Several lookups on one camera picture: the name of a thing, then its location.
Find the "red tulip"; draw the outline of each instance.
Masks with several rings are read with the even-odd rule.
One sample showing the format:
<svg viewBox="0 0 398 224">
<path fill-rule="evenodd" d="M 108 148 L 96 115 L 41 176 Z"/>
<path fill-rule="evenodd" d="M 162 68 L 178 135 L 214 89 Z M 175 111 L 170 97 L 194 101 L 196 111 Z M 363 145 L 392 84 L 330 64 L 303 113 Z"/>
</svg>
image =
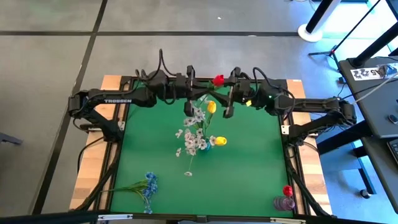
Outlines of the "red tulip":
<svg viewBox="0 0 398 224">
<path fill-rule="evenodd" d="M 224 85 L 224 75 L 217 75 L 211 82 L 214 84 L 214 86 Z"/>
<path fill-rule="evenodd" d="M 293 188 L 289 185 L 286 185 L 283 189 L 283 193 L 286 197 L 293 196 Z"/>
</svg>

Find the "yellow flower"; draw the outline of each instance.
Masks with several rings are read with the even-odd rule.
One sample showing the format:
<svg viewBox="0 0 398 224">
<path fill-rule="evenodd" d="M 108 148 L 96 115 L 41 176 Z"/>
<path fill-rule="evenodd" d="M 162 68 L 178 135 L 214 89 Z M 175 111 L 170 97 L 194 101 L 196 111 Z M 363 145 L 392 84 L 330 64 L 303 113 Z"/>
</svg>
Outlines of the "yellow flower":
<svg viewBox="0 0 398 224">
<path fill-rule="evenodd" d="M 217 104 L 214 101 L 209 101 L 209 104 L 207 105 L 207 111 L 210 113 L 216 112 L 217 109 Z"/>
<path fill-rule="evenodd" d="M 224 146 L 226 144 L 226 138 L 224 137 L 217 137 L 215 144 L 217 146 Z"/>
</svg>

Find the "wooden board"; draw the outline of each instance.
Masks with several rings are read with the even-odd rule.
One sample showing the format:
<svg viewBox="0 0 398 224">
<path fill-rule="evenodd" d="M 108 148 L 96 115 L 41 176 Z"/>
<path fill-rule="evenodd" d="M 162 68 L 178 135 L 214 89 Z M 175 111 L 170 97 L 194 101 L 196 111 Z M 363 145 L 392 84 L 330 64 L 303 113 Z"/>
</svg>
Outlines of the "wooden board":
<svg viewBox="0 0 398 224">
<path fill-rule="evenodd" d="M 106 75 L 104 77 L 101 89 L 102 90 L 118 90 L 120 85 L 121 76 L 116 75 Z M 289 91 L 291 91 L 296 98 L 305 98 L 304 89 L 301 80 L 287 80 L 287 86 Z M 107 119 L 112 119 L 115 105 L 99 105 L 96 107 L 97 112 L 102 114 Z M 119 112 L 119 117 L 124 111 L 122 106 Z M 294 123 L 304 124 L 309 121 L 310 115 L 308 113 L 293 113 Z M 100 138 L 102 133 L 95 132 L 88 135 L 87 144 Z M 307 138 L 307 142 L 316 146 L 315 140 L 312 138 Z M 76 179 L 76 185 L 73 192 L 72 201 L 70 203 L 70 208 L 76 208 L 79 206 L 84 199 L 90 194 L 90 192 L 95 187 L 96 183 L 100 179 L 101 166 L 103 164 L 104 154 L 105 154 L 106 143 L 103 141 L 98 142 L 94 146 L 89 147 L 81 161 L 81 168 Z M 113 145 L 113 151 L 111 155 L 114 154 L 116 145 Z M 301 162 L 303 167 L 303 173 L 305 178 L 305 184 L 309 191 L 314 196 L 315 200 L 322 206 L 322 208 L 331 213 L 330 202 L 328 194 L 326 191 L 326 184 L 323 178 L 322 167 L 320 164 L 320 158 L 318 152 L 309 146 L 300 146 Z M 295 185 L 296 197 L 297 197 L 297 207 L 298 212 L 304 214 L 301 194 L 297 185 Z M 100 208 L 104 208 L 106 201 L 106 194 L 103 194 L 101 198 Z"/>
</svg>

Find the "green table surface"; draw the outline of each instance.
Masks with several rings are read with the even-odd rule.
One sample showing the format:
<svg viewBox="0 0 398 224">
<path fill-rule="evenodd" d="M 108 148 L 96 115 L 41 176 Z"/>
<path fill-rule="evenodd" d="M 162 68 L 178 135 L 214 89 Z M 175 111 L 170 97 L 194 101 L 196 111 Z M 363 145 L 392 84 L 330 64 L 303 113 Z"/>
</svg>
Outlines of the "green table surface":
<svg viewBox="0 0 398 224">
<path fill-rule="evenodd" d="M 224 119 L 225 108 L 217 102 L 207 135 L 224 136 L 228 143 L 198 151 L 191 166 L 193 175 L 187 177 L 184 172 L 191 156 L 175 155 L 178 148 L 185 148 L 183 136 L 175 137 L 185 129 L 184 102 L 166 105 L 159 100 L 153 108 L 131 105 L 115 187 L 131 185 L 144 179 L 146 172 L 154 172 L 159 191 L 152 197 L 153 213 L 292 217 L 292 212 L 273 206 L 274 197 L 283 195 L 287 185 L 278 117 L 235 103 L 234 116 Z M 111 211 L 141 213 L 144 204 L 134 193 L 115 192 Z"/>
</svg>

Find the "white pole base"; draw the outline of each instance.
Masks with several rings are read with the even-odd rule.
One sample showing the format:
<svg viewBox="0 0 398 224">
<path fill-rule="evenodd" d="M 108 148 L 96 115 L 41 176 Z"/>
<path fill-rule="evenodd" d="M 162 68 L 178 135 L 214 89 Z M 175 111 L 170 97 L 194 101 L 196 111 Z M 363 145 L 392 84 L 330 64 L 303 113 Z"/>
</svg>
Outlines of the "white pole base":
<svg viewBox="0 0 398 224">
<path fill-rule="evenodd" d="M 305 41 L 318 42 L 322 39 L 322 30 L 312 32 L 311 34 L 305 29 L 307 24 L 303 24 L 298 28 L 298 35 Z"/>
</svg>

